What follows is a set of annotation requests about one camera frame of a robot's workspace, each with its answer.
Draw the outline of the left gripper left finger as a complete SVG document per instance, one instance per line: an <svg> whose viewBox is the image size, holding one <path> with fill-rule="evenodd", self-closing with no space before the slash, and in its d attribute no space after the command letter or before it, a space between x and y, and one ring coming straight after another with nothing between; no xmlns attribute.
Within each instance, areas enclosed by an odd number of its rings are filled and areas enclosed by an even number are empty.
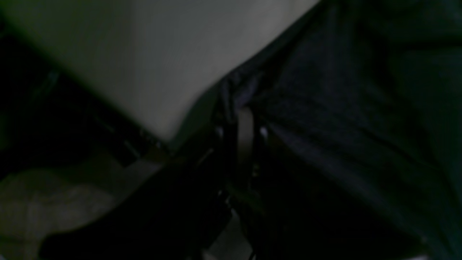
<svg viewBox="0 0 462 260"><path fill-rule="evenodd" d="M236 126L222 109L159 172L163 178L163 224L227 224L232 212L225 181L232 162Z"/></svg>

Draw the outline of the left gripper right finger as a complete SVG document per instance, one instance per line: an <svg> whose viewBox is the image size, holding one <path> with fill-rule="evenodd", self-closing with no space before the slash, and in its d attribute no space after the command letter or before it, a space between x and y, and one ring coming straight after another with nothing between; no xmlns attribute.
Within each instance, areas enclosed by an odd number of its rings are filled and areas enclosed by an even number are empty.
<svg viewBox="0 0 462 260"><path fill-rule="evenodd" d="M287 165L284 145L255 110L253 116L254 172L251 193L271 231L296 229L296 183Z"/></svg>

